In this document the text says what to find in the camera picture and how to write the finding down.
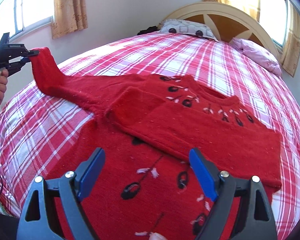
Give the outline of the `person's right hand fingertip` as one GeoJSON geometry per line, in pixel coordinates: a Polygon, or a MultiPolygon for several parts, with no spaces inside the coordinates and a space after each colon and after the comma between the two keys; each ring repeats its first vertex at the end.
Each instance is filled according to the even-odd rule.
{"type": "Polygon", "coordinates": [[[153,232],[150,234],[149,240],[167,240],[167,238],[157,232],[153,232]]]}

